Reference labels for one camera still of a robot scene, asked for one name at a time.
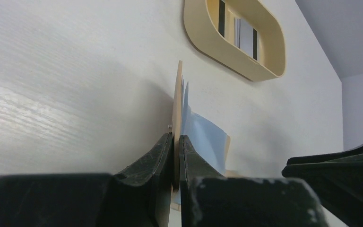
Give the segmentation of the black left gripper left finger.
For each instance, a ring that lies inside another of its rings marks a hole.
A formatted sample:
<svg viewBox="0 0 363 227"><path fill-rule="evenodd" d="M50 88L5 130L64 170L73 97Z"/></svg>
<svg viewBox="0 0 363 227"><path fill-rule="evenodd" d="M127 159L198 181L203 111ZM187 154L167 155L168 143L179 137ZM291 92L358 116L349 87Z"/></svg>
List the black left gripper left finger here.
<svg viewBox="0 0 363 227"><path fill-rule="evenodd" d="M173 136L117 174L0 176L0 227L166 227Z"/></svg>

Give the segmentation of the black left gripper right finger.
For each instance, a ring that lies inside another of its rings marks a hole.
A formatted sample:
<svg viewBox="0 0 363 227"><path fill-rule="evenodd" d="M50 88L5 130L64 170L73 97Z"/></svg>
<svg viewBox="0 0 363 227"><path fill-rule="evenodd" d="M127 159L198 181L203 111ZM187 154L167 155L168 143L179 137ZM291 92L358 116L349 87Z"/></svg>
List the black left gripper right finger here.
<svg viewBox="0 0 363 227"><path fill-rule="evenodd" d="M184 227L326 227L314 190L298 178L225 177L182 135L179 142Z"/></svg>

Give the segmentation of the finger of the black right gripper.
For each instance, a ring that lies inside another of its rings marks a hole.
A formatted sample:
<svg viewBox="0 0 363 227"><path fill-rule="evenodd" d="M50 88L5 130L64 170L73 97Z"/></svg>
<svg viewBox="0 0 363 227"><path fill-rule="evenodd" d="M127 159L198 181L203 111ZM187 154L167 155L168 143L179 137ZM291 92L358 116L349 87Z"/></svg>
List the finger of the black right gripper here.
<svg viewBox="0 0 363 227"><path fill-rule="evenodd" d="M327 210L349 227L363 227L363 144L338 153L292 157L282 175L305 180Z"/></svg>

